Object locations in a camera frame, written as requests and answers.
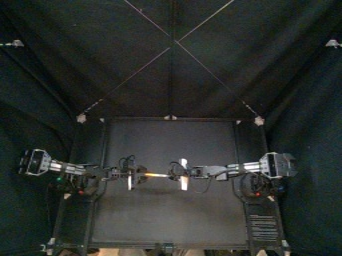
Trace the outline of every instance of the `tent ceiling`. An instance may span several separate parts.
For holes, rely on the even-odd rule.
[[[266,115],[322,50],[338,2],[11,0],[2,7],[77,114],[106,97],[90,115],[249,118],[246,105]]]

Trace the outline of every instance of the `metal bracket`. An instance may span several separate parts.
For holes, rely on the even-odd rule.
[[[162,245],[162,250],[165,253],[174,253],[175,245],[173,243],[166,243]]]

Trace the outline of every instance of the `wire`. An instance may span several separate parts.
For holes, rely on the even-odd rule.
[[[210,188],[210,184],[211,184],[211,180],[213,180],[213,176],[209,178],[206,189],[205,189],[203,191],[197,191],[197,190],[194,190],[194,192],[195,192],[197,194],[205,194],[205,193],[207,193],[209,188]]]

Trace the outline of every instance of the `black backdrop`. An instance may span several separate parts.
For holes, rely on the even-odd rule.
[[[167,1],[131,2],[173,30]],[[228,3],[210,2],[178,1],[177,38]],[[44,148],[67,160],[77,114],[169,41],[125,1],[3,1],[0,8],[2,43],[26,43],[24,48],[0,48],[0,251],[15,255],[36,250],[50,238],[50,178],[16,175],[22,151]],[[330,38],[342,41],[341,27],[340,0],[236,1],[185,41],[236,96],[266,117],[272,150],[298,158],[282,214],[300,255],[341,255],[342,250],[342,49],[325,48]],[[171,61],[167,56],[91,117],[253,117],[181,49]]]

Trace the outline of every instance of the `black curtain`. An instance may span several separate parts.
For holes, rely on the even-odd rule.
[[[20,39],[0,12],[2,43]],[[51,237],[57,195],[51,176],[18,174],[20,155],[40,148],[69,160],[75,121],[30,48],[0,48],[0,255],[39,255]]]
[[[342,48],[322,47],[269,116],[272,150],[292,152],[298,160],[282,200],[296,255],[342,255],[341,103]]]

